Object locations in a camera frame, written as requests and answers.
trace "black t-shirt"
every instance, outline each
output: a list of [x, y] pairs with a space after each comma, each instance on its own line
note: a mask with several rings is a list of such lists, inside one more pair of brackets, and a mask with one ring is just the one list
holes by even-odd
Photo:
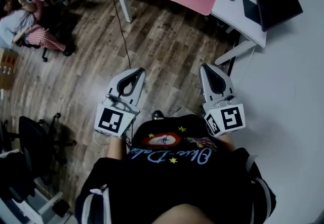
[[89, 190], [104, 184], [113, 224], [152, 223], [183, 203], [215, 223], [251, 220], [253, 191], [245, 162], [217, 146], [195, 115], [146, 122], [125, 160], [98, 160], [77, 199], [78, 220]]

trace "red plaid pants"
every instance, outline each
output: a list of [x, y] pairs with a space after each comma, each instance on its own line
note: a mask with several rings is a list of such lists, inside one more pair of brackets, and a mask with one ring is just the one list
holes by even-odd
[[27, 41], [32, 45], [39, 45], [51, 50], [64, 51], [65, 45], [60, 43], [55, 36], [53, 36], [49, 29], [45, 29], [38, 24], [43, 14], [43, 2], [45, 0], [31, 0], [35, 6], [36, 11], [33, 13], [35, 23], [31, 27], [31, 31], [27, 36]]

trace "wooden floor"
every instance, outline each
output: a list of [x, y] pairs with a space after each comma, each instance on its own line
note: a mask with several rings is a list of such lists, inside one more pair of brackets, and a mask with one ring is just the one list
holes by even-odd
[[[204, 62], [213, 63], [233, 42], [218, 30], [216, 20], [176, 3], [129, 0], [131, 24], [116, 3], [132, 67], [143, 67], [147, 74], [134, 131], [157, 109], [166, 116], [183, 106], [199, 113], [198, 69]], [[77, 145], [60, 149], [68, 162], [53, 166], [58, 174], [46, 189], [61, 190], [73, 208], [94, 162], [108, 148], [93, 141], [97, 105], [111, 78], [129, 65], [112, 0], [72, 0], [62, 27], [73, 28], [77, 45], [69, 58], [49, 51], [49, 61], [43, 63], [42, 50], [15, 48], [20, 54], [16, 81], [1, 103], [0, 118], [8, 119], [9, 129], [17, 132], [21, 115], [50, 121], [55, 113], [62, 114], [58, 133], [77, 140]]]

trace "person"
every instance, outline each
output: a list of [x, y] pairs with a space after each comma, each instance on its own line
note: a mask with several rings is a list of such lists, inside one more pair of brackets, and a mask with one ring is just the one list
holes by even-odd
[[128, 154], [124, 139], [111, 138], [76, 199], [75, 216], [82, 224], [263, 223], [276, 199], [253, 158], [229, 135], [209, 136], [196, 115], [156, 111]]
[[70, 56], [73, 47], [60, 43], [49, 29], [39, 24], [44, 1], [0, 0], [0, 37], [9, 47], [12, 43], [23, 39], [27, 44], [61, 51], [63, 55]]

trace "computer monitor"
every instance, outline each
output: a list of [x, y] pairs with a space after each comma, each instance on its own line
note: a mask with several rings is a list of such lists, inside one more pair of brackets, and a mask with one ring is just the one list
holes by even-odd
[[264, 32], [303, 12], [298, 0], [243, 0], [246, 17], [259, 23]]

